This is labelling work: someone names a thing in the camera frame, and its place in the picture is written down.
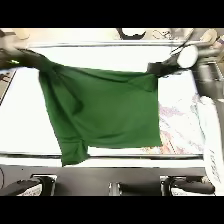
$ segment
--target green cloth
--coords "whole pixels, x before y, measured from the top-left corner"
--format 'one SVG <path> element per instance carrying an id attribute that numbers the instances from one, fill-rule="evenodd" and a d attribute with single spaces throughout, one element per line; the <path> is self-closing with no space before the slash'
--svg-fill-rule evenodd
<path id="1" fill-rule="evenodd" d="M 142 72 L 39 65 L 47 112 L 62 165 L 86 160 L 88 146 L 160 146 L 158 79 Z"/>

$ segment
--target green fabric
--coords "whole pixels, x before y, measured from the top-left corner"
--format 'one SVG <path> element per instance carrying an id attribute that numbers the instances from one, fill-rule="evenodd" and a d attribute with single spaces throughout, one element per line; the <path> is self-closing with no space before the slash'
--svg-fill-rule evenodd
<path id="1" fill-rule="evenodd" d="M 62 151 L 62 165 L 88 158 L 88 146 L 160 146 L 158 79 L 142 72 L 41 62 L 39 80 Z"/>

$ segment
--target green towel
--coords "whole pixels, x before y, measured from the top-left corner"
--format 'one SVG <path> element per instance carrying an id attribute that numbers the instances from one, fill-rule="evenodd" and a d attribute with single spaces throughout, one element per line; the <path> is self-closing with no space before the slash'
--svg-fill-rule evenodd
<path id="1" fill-rule="evenodd" d="M 88 146 L 161 145 L 155 75 L 36 62 L 63 166 L 86 160 Z"/>

